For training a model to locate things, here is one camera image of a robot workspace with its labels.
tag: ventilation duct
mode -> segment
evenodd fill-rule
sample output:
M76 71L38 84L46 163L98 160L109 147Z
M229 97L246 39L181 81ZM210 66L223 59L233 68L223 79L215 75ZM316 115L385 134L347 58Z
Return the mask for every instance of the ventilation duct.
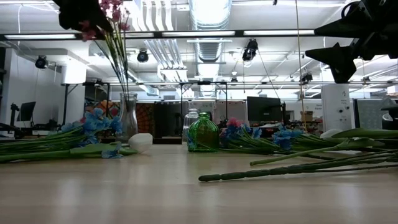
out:
M193 30L227 29L232 0L189 0L189 6ZM198 62L219 62L222 51L223 43L195 43ZM219 69L220 65L218 64L198 65L198 73L202 78L215 78Z

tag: table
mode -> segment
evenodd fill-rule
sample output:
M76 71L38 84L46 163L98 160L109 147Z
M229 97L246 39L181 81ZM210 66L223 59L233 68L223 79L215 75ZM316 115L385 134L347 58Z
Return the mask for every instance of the table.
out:
M263 157L158 145L123 159L0 164L0 223L398 222L397 169L197 181Z

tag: hanging cable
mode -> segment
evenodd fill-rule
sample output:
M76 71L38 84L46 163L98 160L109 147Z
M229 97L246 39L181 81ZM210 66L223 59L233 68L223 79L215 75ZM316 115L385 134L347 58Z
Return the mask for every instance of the hanging cable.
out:
M301 47L300 47L300 31L299 31L299 7L296 2L296 20L297 20L297 42L298 42L298 54L301 55ZM301 57L298 59L298 63L301 68ZM305 110L304 110L304 95L303 95L303 71L300 69L300 99L301 99L301 107L303 111L303 120L304 120L304 131L307 132L307 120L305 119Z
M275 89L275 87L274 87L274 84L272 83L271 77L270 77L269 74L268 74L268 70L267 70L267 68L266 68L266 65L264 64L264 61L262 60L261 54L259 54L259 55L260 55L260 59L261 59L262 66L264 67L264 70L266 71L266 74L267 74L267 77L268 77L268 79L269 79L269 82L271 83L272 89L275 91L276 97L278 97L278 99L280 99L280 97L279 97L279 95L278 95L278 92L276 91L276 89Z

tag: clear glass vase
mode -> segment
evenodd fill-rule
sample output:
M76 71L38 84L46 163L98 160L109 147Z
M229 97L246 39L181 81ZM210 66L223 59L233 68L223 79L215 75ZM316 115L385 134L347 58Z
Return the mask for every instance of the clear glass vase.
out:
M218 127L209 120L206 112L199 114L198 121L188 130L187 146L190 152L215 152L220 144Z
M184 117L184 126L182 131L182 141L187 141L189 127L199 118L198 109L189 109L189 113Z
M122 133L116 135L116 141L128 143L133 135L138 134L136 103L137 93L120 93Z

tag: white pillar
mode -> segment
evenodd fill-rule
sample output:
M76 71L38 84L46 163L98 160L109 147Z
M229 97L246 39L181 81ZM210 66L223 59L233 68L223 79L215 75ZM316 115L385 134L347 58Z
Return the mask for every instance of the white pillar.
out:
M82 119L84 116L84 103L85 103L85 90L84 86L77 86L75 89L74 84L83 83L86 81L86 66L82 63L70 59L66 66L62 67L62 83L70 84L68 91L66 123L72 123ZM59 102L58 123L62 124L63 121L63 106L64 101Z
M323 131L348 130L351 124L351 104L348 84L322 86Z

